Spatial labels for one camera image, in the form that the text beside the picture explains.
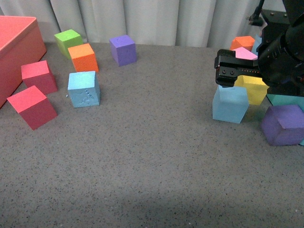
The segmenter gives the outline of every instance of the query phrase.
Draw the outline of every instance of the orange cube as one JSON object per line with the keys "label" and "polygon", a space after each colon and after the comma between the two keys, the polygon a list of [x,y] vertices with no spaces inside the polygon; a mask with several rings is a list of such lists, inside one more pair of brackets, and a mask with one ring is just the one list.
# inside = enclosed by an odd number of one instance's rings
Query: orange cube
{"label": "orange cube", "polygon": [[99,71],[95,53],[90,44],[69,47],[68,51],[72,58],[76,72]]}
{"label": "orange cube", "polygon": [[236,37],[231,43],[230,50],[244,47],[248,51],[251,51],[254,42],[255,42],[255,39],[253,39],[251,36]]}

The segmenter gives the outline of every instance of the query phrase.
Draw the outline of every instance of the yellow cube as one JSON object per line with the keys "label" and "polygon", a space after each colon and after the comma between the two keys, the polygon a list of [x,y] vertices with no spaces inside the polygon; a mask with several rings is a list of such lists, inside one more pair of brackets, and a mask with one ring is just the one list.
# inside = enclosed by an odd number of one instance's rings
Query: yellow cube
{"label": "yellow cube", "polygon": [[269,88],[261,78],[245,75],[239,76],[235,81],[234,86],[245,87],[247,89],[248,100],[251,105],[260,105]]}

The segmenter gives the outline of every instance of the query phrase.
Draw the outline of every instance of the purple cube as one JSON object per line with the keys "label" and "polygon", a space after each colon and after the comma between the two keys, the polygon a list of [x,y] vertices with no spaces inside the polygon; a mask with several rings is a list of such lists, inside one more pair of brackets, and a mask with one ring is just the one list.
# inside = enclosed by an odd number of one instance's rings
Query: purple cube
{"label": "purple cube", "polygon": [[272,146],[298,145],[304,139],[304,113],[295,104],[271,106],[261,127]]}
{"label": "purple cube", "polygon": [[128,35],[114,37],[109,41],[113,59],[118,63],[118,66],[124,66],[136,62],[137,56],[135,43]]}

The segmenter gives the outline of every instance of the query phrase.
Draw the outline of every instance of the green cube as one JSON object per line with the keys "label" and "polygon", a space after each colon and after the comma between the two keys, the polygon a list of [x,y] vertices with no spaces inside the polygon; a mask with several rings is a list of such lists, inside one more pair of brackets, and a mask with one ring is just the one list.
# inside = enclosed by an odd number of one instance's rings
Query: green cube
{"label": "green cube", "polygon": [[75,32],[72,29],[57,33],[54,36],[56,43],[59,47],[59,50],[68,59],[71,59],[68,48],[83,44],[81,35],[79,35],[77,32]]}

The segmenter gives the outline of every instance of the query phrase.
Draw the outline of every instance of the teal cube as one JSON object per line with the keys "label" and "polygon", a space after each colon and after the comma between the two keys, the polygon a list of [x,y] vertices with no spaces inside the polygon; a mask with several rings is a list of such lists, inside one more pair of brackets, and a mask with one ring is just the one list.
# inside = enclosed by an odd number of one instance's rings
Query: teal cube
{"label": "teal cube", "polygon": [[214,120],[240,123],[249,108],[247,90],[244,87],[218,86],[213,102],[212,115]]}
{"label": "teal cube", "polygon": [[95,71],[71,73],[67,90],[74,108],[100,105],[100,88]]}
{"label": "teal cube", "polygon": [[304,111],[304,97],[267,94],[268,100],[273,106],[278,105],[298,105]]}
{"label": "teal cube", "polygon": [[54,36],[60,52],[68,59],[71,59],[68,48],[83,44],[81,36],[72,29],[57,33]]}

